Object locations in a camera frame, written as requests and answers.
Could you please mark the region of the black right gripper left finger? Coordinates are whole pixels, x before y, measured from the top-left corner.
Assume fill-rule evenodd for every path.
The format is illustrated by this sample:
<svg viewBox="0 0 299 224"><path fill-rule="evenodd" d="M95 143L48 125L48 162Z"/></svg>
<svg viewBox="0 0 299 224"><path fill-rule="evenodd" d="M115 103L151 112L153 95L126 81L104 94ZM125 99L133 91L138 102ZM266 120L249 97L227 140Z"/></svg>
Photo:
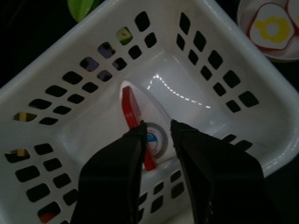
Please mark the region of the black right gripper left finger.
<svg viewBox="0 0 299 224"><path fill-rule="evenodd" d="M146 134L142 122L84 164L70 224L138 223Z"/></svg>

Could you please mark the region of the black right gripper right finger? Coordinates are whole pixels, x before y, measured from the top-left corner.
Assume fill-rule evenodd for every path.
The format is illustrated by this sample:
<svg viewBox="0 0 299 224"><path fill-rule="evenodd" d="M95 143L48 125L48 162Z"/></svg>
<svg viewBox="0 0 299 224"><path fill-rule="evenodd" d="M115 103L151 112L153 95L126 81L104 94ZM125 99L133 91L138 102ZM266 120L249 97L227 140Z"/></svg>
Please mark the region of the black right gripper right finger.
<svg viewBox="0 0 299 224"><path fill-rule="evenodd" d="M258 160L235 145L171 121L195 224L282 224Z"/></svg>

